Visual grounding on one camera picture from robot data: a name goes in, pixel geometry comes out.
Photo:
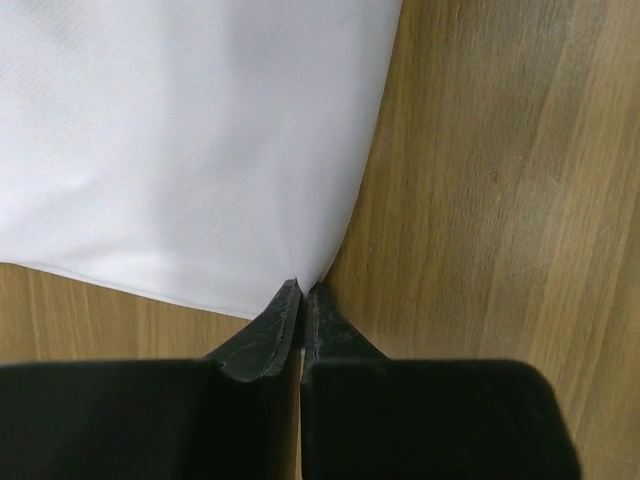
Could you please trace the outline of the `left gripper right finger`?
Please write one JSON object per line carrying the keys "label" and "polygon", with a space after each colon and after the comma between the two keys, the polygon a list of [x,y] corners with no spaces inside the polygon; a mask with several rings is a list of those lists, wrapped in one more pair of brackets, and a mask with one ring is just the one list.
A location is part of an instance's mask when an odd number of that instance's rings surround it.
{"label": "left gripper right finger", "polygon": [[328,285],[317,283],[309,292],[304,328],[305,366],[319,360],[386,360],[339,311]]}

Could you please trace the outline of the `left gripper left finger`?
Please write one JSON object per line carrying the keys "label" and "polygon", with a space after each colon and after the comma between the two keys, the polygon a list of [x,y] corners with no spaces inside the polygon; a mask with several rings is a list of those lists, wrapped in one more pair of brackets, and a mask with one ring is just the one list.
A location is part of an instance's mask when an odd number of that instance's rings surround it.
{"label": "left gripper left finger", "polygon": [[232,381],[249,383],[277,376],[296,346],[301,290],[285,281],[265,309],[205,359]]}

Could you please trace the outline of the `white t shirt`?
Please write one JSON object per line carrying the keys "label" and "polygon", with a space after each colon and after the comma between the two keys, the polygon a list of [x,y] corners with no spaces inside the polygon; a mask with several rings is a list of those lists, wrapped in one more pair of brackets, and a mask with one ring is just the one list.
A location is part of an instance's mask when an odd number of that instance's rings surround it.
{"label": "white t shirt", "polygon": [[328,272],[397,1],[5,1],[1,258],[252,318]]}

